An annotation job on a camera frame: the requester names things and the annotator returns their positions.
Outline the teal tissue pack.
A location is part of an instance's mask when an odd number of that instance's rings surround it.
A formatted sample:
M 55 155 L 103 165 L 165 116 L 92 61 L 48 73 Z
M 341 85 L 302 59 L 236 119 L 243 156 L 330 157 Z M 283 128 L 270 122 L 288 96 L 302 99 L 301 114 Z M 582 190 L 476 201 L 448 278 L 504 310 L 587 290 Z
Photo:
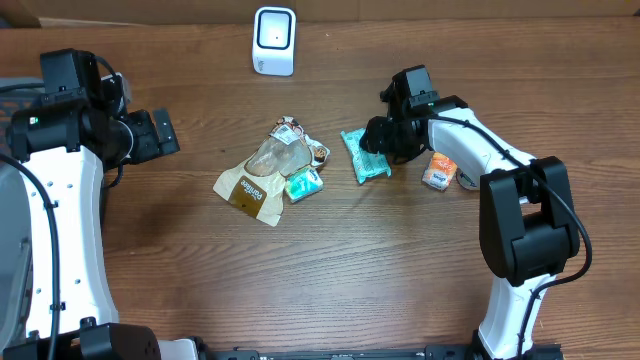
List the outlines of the teal tissue pack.
M 383 154 L 372 154 L 361 148 L 360 140 L 364 132 L 364 128 L 341 132 L 341 137 L 351 157 L 355 177 L 359 184 L 363 184 L 367 179 L 382 174 L 386 174 L 388 177 L 392 175 L 391 167 Z

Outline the orange snack packet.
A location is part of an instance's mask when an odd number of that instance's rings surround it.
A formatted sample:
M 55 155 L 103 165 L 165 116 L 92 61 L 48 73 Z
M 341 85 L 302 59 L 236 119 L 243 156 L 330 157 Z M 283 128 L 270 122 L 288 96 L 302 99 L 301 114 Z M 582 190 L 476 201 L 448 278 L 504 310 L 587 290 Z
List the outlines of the orange snack packet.
M 457 165 L 447 156 L 434 152 L 427 168 L 422 176 L 422 182 L 426 185 L 445 191 L 457 171 Z

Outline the green lid jar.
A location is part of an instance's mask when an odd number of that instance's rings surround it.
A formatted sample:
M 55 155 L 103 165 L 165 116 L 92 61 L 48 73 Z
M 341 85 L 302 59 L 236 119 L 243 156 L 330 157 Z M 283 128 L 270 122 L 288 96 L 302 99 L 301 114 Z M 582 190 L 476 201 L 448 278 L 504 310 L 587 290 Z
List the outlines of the green lid jar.
M 465 173 L 461 169 L 458 169 L 456 171 L 456 179 L 459 185 L 466 190 L 470 190 L 470 191 L 479 190 L 479 179 L 469 176 L 467 173 Z

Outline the small green white packet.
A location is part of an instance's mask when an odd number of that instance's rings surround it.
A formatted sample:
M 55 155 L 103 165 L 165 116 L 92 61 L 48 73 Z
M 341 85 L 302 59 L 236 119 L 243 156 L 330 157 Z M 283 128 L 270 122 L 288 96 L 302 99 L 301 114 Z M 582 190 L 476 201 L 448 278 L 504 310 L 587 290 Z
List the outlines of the small green white packet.
M 315 168 L 305 167 L 291 175 L 285 183 L 285 193 L 292 203 L 318 193 L 324 189 L 324 182 Z

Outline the brown clear snack bag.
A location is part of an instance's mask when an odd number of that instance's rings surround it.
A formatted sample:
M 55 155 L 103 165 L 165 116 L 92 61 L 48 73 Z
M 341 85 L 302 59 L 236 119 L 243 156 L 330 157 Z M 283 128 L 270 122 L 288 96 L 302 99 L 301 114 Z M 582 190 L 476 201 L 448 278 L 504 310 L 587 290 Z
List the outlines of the brown clear snack bag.
M 283 212 L 286 180 L 305 167 L 319 173 L 330 154 L 295 118 L 283 116 L 249 158 L 218 177 L 213 190 L 233 207 L 274 227 Z

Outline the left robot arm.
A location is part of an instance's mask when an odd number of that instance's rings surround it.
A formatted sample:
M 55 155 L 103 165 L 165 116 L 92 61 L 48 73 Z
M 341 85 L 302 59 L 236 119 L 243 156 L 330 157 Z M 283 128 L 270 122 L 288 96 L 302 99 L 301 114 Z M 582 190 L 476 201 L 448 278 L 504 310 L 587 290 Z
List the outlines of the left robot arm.
M 26 338 L 7 359 L 157 359 L 147 327 L 123 325 L 102 248 L 105 174 L 178 152 L 168 113 L 129 111 L 124 76 L 91 52 L 40 57 L 35 98 L 13 113 L 3 161 L 25 185 L 33 292 Z

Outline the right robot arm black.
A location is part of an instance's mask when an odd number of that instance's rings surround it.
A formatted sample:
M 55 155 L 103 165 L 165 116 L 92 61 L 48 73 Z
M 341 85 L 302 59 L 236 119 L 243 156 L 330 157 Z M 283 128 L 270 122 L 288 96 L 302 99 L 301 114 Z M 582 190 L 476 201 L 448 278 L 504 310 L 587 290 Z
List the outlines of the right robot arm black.
M 560 346 L 535 344 L 533 328 L 547 290 L 584 275 L 562 277 L 567 261 L 592 252 L 564 163 L 509 145 L 462 99 L 440 97 L 423 65 L 396 73 L 380 99 L 387 113 L 368 121 L 359 149 L 396 164 L 440 153 L 479 191 L 479 244 L 494 279 L 465 358 L 563 358 Z

